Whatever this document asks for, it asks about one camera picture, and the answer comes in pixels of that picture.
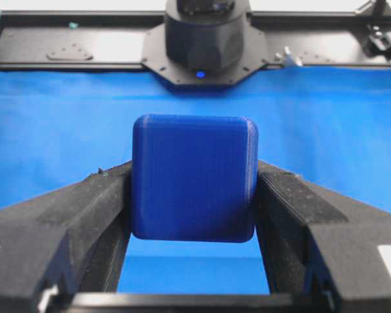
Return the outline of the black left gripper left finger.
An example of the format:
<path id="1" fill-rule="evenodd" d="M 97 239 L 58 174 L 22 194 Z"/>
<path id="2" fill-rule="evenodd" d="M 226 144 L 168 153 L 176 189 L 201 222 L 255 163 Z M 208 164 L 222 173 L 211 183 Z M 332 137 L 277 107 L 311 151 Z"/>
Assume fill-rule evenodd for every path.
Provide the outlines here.
<path id="1" fill-rule="evenodd" d="M 132 164 L 0 209 L 0 312 L 114 292 L 130 238 Z"/>

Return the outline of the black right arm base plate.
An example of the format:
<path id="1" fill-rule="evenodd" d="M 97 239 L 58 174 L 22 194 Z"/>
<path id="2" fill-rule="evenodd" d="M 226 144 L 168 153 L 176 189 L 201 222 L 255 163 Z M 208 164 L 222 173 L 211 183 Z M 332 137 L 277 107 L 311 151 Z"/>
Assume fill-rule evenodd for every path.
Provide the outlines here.
<path id="1" fill-rule="evenodd" d="M 238 31 L 168 31 L 165 24 L 145 34 L 142 65 L 177 88 L 234 86 L 268 65 L 264 32 L 245 25 Z"/>

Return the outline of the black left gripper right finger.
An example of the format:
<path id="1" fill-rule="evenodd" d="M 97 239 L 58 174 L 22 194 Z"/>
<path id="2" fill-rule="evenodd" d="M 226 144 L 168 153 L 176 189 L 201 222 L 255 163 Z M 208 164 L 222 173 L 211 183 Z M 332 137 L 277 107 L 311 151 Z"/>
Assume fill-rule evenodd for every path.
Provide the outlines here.
<path id="1" fill-rule="evenodd" d="M 269 290 L 312 310 L 391 312 L 391 213 L 258 163 L 256 229 Z"/>

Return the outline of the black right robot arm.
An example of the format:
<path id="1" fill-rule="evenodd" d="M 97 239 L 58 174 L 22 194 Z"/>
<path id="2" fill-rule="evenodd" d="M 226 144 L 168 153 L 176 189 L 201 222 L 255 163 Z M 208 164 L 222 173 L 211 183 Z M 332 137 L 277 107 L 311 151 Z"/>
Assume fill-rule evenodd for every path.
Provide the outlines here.
<path id="1" fill-rule="evenodd" d="M 188 70 L 219 72 L 244 51 L 248 1 L 167 1 L 166 54 Z"/>

